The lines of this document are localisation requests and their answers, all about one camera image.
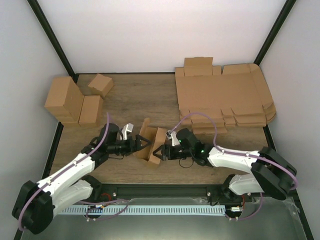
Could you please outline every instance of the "white wall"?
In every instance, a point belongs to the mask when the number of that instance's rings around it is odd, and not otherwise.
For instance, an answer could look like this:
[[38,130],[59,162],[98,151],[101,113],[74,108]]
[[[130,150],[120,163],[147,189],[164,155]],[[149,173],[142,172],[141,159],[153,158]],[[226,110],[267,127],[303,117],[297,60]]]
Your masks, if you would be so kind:
[[320,1],[297,1],[261,67],[277,108],[275,146],[297,168],[298,194],[320,239]]
[[39,0],[76,73],[252,63],[285,0]]
[[0,238],[11,240],[21,185],[40,179],[57,128],[43,107],[51,80],[67,73],[26,0],[1,1],[0,23]]

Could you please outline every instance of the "perforated metal strip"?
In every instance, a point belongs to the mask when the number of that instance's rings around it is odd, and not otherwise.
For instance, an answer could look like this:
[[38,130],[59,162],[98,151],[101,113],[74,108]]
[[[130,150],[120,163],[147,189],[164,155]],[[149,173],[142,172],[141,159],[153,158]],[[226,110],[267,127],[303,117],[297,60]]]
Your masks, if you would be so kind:
[[[103,210],[94,209],[89,215],[102,214],[113,215],[121,211],[125,206],[110,205]],[[87,205],[72,205],[64,209],[60,215],[83,215],[88,211]],[[200,215],[200,216],[224,216],[226,208],[224,205],[137,205],[129,206],[121,215]]]

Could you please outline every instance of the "robotic arm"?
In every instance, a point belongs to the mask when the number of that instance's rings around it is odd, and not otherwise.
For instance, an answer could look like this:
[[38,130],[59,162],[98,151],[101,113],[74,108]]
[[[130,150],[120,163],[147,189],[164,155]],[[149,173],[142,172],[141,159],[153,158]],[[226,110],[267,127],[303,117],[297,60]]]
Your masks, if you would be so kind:
[[92,139],[90,144],[62,169],[36,183],[27,181],[23,184],[12,215],[18,220],[27,201],[36,191],[44,187],[24,211],[21,221],[21,225],[33,234],[39,234],[65,208],[81,200],[90,202],[98,200],[102,185],[97,179],[87,174],[107,161],[109,155],[128,156],[151,144],[148,139],[140,135],[136,135],[133,140],[128,136],[132,129],[131,123],[125,125],[121,131],[117,125],[110,123],[102,145],[92,155],[87,156],[103,139],[105,125],[100,135]]
[[[263,147],[260,151],[214,147],[201,143],[187,128],[177,133],[168,131],[167,137],[171,144],[163,144],[153,152],[154,156],[163,161],[190,157],[200,166],[226,167],[246,172],[245,175],[230,175],[222,185],[222,188],[227,186],[227,191],[222,189],[221,194],[230,200],[247,193],[265,193],[275,199],[285,200],[294,183],[286,172],[297,175],[297,170],[269,147]],[[259,157],[280,165],[286,172],[261,161]]]

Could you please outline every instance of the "wooden table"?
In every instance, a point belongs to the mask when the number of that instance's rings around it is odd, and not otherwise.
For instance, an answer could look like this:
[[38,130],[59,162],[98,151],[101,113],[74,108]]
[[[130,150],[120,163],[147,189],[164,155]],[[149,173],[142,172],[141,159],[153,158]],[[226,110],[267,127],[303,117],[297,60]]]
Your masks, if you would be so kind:
[[[77,85],[82,93],[90,95],[87,88],[94,74],[81,74]],[[51,174],[69,163],[99,135],[107,121],[107,112],[120,127],[128,122],[134,124],[133,135],[138,134],[144,118],[151,118],[151,126],[171,129],[180,120],[177,90],[174,74],[107,74],[113,78],[114,87],[103,103],[103,121],[100,127],[64,128],[53,161]],[[237,150],[260,150],[267,146],[262,127],[228,128],[228,133],[218,135],[217,144]],[[201,136],[204,142],[212,141],[212,136]],[[191,164],[191,159],[181,161]],[[194,164],[185,169],[177,160],[162,161],[157,169],[150,169],[133,155],[123,160],[109,159],[91,175],[102,183],[114,184],[221,184],[229,174],[239,171],[224,167],[203,167]]]

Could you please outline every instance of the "wood grain surface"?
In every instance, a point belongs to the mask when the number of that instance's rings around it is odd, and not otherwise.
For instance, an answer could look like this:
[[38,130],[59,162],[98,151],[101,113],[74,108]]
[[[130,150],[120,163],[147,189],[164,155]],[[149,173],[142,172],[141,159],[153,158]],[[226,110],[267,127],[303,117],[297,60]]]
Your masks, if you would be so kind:
[[[85,95],[91,95],[88,83],[94,74],[81,74],[77,85]],[[114,87],[103,102],[103,120],[96,128],[64,128],[58,145],[51,174],[69,163],[90,140],[99,135],[107,121],[122,127],[134,124],[133,135],[138,134],[144,118],[151,118],[151,126],[172,129],[180,120],[174,74],[106,74],[113,78]],[[218,135],[217,144],[237,150],[260,150],[267,146],[262,127],[228,128],[228,133]],[[212,136],[199,136],[211,142]],[[191,159],[182,160],[188,166]],[[229,174],[241,173],[224,167],[203,167],[196,163],[188,169],[179,166],[177,160],[162,161],[157,169],[146,167],[133,155],[122,160],[109,159],[91,175],[102,183],[118,184],[221,184]]]

